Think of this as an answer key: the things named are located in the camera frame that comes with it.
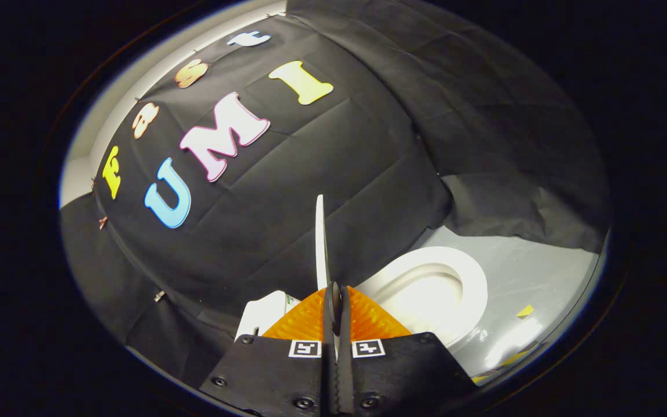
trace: screw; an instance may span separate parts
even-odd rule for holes
[[[224,378],[220,378],[219,376],[213,378],[212,383],[214,383],[217,386],[226,386],[226,385],[228,385],[228,382],[226,380],[224,380]]]
[[[308,409],[313,406],[313,402],[310,401],[307,398],[297,398],[295,400],[295,407],[301,408],[301,409]]]
[[[374,397],[365,398],[365,401],[362,401],[362,408],[374,408],[379,405],[379,400]]]

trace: white floor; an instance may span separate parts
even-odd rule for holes
[[[542,341],[585,290],[599,258],[582,249],[558,248],[518,237],[462,237],[446,227],[427,231],[411,249],[427,246],[459,249],[485,272],[485,312],[466,343],[452,352],[470,377],[500,366],[533,341]],[[529,305],[534,309],[532,314],[524,319],[516,316]],[[496,375],[476,383],[482,385]]]

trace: black fabric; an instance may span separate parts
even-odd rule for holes
[[[121,343],[198,388],[233,343],[238,319],[208,311],[180,295],[154,301],[160,288],[125,258],[106,230],[100,230],[101,217],[93,195],[61,209],[64,248],[85,301]]]
[[[410,119],[391,93],[354,57],[291,19],[278,16],[243,31],[270,34],[256,47],[220,39],[201,58],[207,73],[178,88],[180,63],[141,98],[118,127],[108,150],[120,149],[122,183],[115,200],[104,180],[95,193],[109,216],[108,232],[122,253],[157,287],[171,288],[215,311],[240,316],[246,302],[283,290],[304,298],[315,288],[313,219],[326,196],[331,273],[356,285],[402,253],[448,206]],[[333,91],[311,105],[267,75],[299,59]],[[235,158],[217,182],[179,141],[193,126],[215,127],[215,103],[230,92],[270,129]],[[145,103],[159,114],[133,138],[132,121]],[[169,206],[177,196],[156,172],[167,157],[192,195],[190,213],[169,229],[144,205],[156,182]],[[100,172],[107,153],[100,166]]]
[[[290,0],[288,16],[357,56],[413,119],[459,235],[598,253],[606,169],[569,98],[495,36],[417,0]]]

